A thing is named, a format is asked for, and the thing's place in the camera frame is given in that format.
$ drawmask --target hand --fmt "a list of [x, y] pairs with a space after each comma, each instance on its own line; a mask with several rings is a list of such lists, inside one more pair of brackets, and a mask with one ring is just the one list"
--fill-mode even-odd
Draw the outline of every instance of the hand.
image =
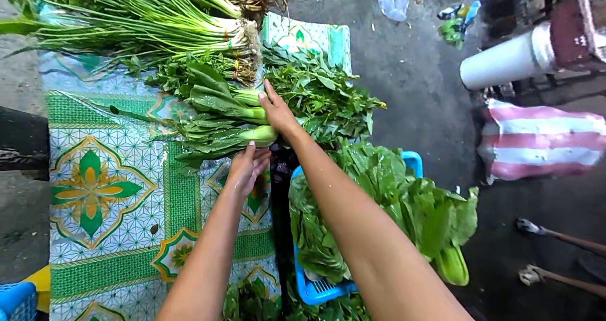
[[257, 177], [269, 166], [269, 149], [255, 150], [251, 141], [245, 151], [241, 151], [231, 161], [225, 187], [233, 188], [238, 198], [244, 200], [252, 191]]
[[265, 109], [269, 124], [277, 129], [286, 139], [293, 133], [299, 131], [305, 132], [303, 127], [294, 118], [286, 102], [273, 90], [269, 80], [265, 80], [265, 91], [269, 98], [264, 93], [260, 93], [259, 102], [263, 109]]

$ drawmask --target blue plastic crate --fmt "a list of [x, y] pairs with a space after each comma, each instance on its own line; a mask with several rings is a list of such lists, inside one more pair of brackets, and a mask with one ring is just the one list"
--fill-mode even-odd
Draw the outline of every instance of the blue plastic crate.
[[[414, 176], [417, 178], [423, 177], [423, 161], [417, 152], [404, 151], [402, 159], [406, 163], [407, 168], [414, 170]], [[301, 166], [293, 171], [292, 178], [303, 174]], [[336, 299], [339, 296], [350, 294], [358, 290], [358, 287], [353, 281], [343, 280], [338, 285], [333, 285], [326, 278], [322, 278], [315, 282], [307, 279], [303, 267], [299, 264], [298, 255], [299, 247], [293, 243], [294, 247], [294, 270], [297, 277], [297, 290], [303, 302], [308, 305], [318, 305]]]
[[34, 321], [36, 296], [31, 282], [0, 285], [0, 321]]

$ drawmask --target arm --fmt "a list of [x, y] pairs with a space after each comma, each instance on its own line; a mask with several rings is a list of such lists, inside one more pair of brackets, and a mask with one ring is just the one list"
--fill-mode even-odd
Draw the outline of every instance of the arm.
[[232, 160], [225, 186], [156, 320], [221, 319], [242, 204], [270, 155], [267, 149], [255, 152], [251, 142]]
[[261, 105], [297, 154], [373, 318], [471, 320], [391, 218], [303, 130], [268, 81], [265, 88], [271, 102], [263, 96]]

